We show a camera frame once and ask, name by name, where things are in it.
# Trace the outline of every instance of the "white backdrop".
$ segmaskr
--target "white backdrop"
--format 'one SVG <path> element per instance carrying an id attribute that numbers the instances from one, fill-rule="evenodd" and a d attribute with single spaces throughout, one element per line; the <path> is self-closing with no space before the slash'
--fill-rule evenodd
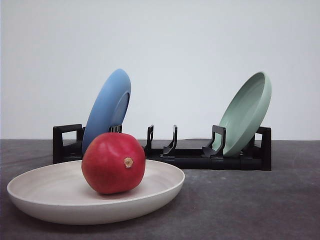
<path id="1" fill-rule="evenodd" d="M 123 130 L 209 138 L 254 73 L 272 99 L 274 140 L 319 140 L 318 0 L 3 0 L 1 138 L 51 139 L 86 125 L 116 69 L 131 79 Z"/>

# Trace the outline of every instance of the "cream plate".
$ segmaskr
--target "cream plate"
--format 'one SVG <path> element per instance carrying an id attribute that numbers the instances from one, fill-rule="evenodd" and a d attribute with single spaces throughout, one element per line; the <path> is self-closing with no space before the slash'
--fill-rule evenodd
<path id="1" fill-rule="evenodd" d="M 25 172 L 7 185 L 12 202 L 26 214 L 70 225 L 107 224 L 151 213 L 176 197 L 185 174 L 179 168 L 146 160 L 141 183 L 115 194 L 99 194 L 86 182 L 81 160 Z"/>

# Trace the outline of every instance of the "green plate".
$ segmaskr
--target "green plate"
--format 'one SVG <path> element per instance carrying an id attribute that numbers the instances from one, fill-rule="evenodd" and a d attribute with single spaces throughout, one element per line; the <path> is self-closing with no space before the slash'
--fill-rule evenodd
<path id="1" fill-rule="evenodd" d="M 264 72 L 258 72 L 241 87 L 227 107 L 219 126 L 225 128 L 223 155 L 237 156 L 256 134 L 271 100 L 271 82 Z M 213 149 L 221 143 L 216 134 Z"/>

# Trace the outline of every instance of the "dish rack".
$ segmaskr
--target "dish rack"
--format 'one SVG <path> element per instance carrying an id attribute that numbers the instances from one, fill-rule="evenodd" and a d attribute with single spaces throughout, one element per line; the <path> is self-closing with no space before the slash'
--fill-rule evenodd
<path id="1" fill-rule="evenodd" d="M 76 142 L 63 144 L 63 133 L 76 131 Z M 81 124 L 63 125 L 53 127 L 52 163 L 63 163 L 81 160 L 82 140 L 85 127 Z M 121 133 L 122 125 L 109 128 L 110 133 Z M 226 128 L 218 125 L 212 126 L 212 137 L 207 145 L 201 148 L 177 148 L 178 127 L 173 126 L 173 138 L 163 148 L 153 148 L 154 126 L 147 129 L 146 145 L 143 146 L 146 159 L 160 161 L 174 165 L 180 169 L 211 169 L 211 170 L 272 170 L 271 154 L 271 128 L 260 126 L 256 131 L 262 135 L 261 145 L 255 144 L 255 136 L 234 157 L 224 156 L 226 145 Z M 221 135 L 220 146 L 213 149 L 216 134 Z"/>

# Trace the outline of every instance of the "gray countertop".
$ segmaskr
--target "gray countertop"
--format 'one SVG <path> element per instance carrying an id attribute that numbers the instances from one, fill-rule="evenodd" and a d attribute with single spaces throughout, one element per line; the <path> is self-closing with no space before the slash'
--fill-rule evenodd
<path id="1" fill-rule="evenodd" d="M 178 147 L 207 141 L 180 140 Z M 272 171 L 184 169 L 184 185 L 166 206 L 101 225 L 45 222 L 11 203 L 8 182 L 51 163 L 51 140 L 1 140 L 2 240 L 320 239 L 320 141 L 273 141 Z"/>

